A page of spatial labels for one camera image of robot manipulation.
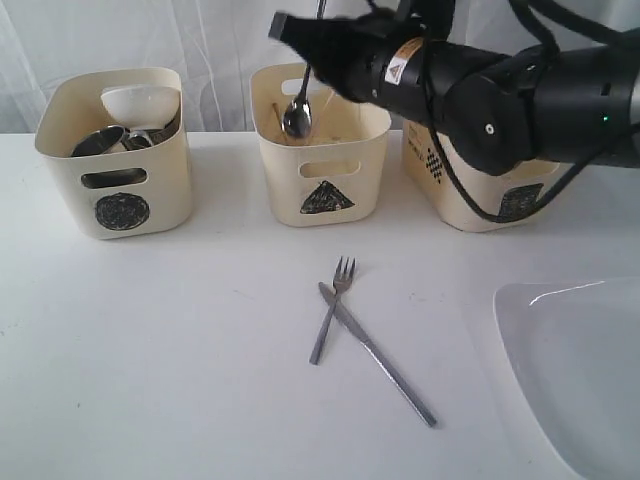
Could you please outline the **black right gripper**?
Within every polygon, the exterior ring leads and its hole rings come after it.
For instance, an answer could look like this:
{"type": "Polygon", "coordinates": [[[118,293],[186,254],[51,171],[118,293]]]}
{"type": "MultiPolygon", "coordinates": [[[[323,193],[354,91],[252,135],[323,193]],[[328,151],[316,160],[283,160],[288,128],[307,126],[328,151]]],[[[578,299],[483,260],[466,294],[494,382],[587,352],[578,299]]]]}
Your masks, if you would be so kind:
{"type": "Polygon", "coordinates": [[[367,27],[389,26],[394,10],[372,10],[355,18],[302,18],[276,11],[268,37],[296,52],[313,70],[316,78],[341,97],[363,103],[348,85],[348,77],[364,58],[372,43],[367,27]]]}

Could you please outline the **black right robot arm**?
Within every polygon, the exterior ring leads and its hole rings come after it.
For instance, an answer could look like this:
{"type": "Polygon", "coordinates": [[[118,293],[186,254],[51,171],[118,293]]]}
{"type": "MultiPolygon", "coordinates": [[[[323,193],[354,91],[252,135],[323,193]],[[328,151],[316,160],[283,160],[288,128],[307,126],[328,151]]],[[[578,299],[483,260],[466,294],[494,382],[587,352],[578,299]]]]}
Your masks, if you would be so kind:
{"type": "Polygon", "coordinates": [[[269,35],[343,98],[445,135],[472,168],[500,176],[541,159],[639,164],[639,42],[513,55],[460,45],[419,20],[311,19],[279,11],[269,35]]]}

